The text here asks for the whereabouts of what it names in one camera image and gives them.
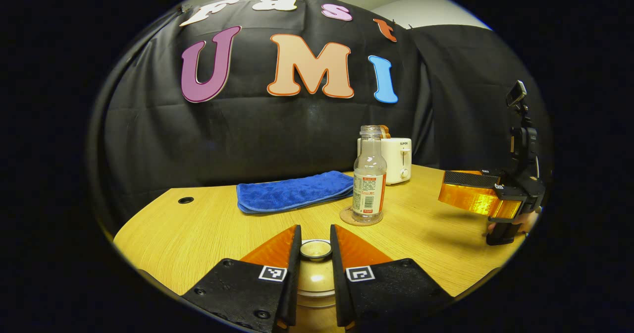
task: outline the black cloth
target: black cloth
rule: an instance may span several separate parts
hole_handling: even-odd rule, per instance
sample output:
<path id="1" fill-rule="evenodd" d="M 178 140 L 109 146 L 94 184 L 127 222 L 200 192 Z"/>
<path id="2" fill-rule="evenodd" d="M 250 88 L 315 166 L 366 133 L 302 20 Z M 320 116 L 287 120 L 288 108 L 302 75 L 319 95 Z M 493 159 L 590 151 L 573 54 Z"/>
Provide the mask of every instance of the black cloth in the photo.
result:
<path id="1" fill-rule="evenodd" d="M 410 137 L 413 163 L 443 169 L 498 167 L 509 157 L 505 95 L 525 82 L 530 114 L 547 127 L 537 89 L 520 60 L 490 30 L 432 26 L 413 30 L 389 20 L 398 41 L 372 21 L 382 17 L 336 0 L 297 0 L 294 11 L 256 11 L 260 0 L 240 0 L 208 19 L 179 27 L 194 6 L 157 30 L 109 93 L 102 136 L 102 187 L 112 214 L 125 222 L 170 188 L 275 181 L 351 170 L 362 125 L 384 124 L 393 137 Z M 325 17 L 321 5 L 348 8 L 353 21 Z M 181 92 L 181 55 L 201 40 L 198 78 L 213 71 L 213 35 L 242 26 L 233 40 L 224 89 L 190 103 Z M 315 94 L 295 71 L 301 91 L 276 97 L 276 33 L 303 37 L 318 55 L 328 42 L 344 44 L 350 99 Z M 389 60 L 396 104 L 380 103 L 369 56 Z"/>

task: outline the bottle neck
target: bottle neck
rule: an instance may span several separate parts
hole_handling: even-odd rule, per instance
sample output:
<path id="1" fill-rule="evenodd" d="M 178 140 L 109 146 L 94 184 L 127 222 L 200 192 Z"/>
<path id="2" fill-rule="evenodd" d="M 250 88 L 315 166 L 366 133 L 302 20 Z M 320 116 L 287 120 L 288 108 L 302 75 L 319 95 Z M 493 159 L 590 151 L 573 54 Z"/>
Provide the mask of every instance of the bottle neck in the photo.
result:
<path id="1" fill-rule="evenodd" d="M 361 138 L 361 153 L 363 156 L 378 156 L 381 154 L 381 138 L 376 136 Z"/>

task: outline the glass bottle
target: glass bottle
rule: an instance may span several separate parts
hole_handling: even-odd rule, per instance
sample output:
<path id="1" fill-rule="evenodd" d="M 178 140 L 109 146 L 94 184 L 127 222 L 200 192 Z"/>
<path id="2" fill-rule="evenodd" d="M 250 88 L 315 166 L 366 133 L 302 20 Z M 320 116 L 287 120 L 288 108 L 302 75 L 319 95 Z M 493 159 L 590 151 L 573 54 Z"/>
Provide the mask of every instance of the glass bottle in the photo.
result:
<path id="1" fill-rule="evenodd" d="M 358 222 L 378 222 L 383 218 L 383 194 L 387 162 L 381 156 L 381 128 L 361 126 L 361 150 L 355 161 L 353 218 Z"/>

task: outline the white toaster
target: white toaster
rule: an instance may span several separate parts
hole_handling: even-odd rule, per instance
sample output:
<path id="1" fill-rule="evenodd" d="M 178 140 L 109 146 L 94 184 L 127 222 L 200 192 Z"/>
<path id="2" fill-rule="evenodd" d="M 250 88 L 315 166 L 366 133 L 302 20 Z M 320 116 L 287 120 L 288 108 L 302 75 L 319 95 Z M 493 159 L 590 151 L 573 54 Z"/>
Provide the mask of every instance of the white toaster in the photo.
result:
<path id="1" fill-rule="evenodd" d="M 361 139 L 357 139 L 357 156 Z M 387 162 L 385 184 L 405 182 L 412 177 L 412 140 L 399 137 L 381 139 L 381 155 Z"/>

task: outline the blue towel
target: blue towel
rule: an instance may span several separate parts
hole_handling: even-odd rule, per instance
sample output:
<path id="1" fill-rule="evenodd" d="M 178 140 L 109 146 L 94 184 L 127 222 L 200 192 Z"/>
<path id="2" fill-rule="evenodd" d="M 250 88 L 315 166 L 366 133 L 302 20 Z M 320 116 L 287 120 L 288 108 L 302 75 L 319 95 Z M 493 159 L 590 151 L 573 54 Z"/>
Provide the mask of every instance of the blue towel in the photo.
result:
<path id="1" fill-rule="evenodd" d="M 248 214 L 275 213 L 350 197 L 354 180 L 335 170 L 306 178 L 238 184 L 238 208 Z"/>

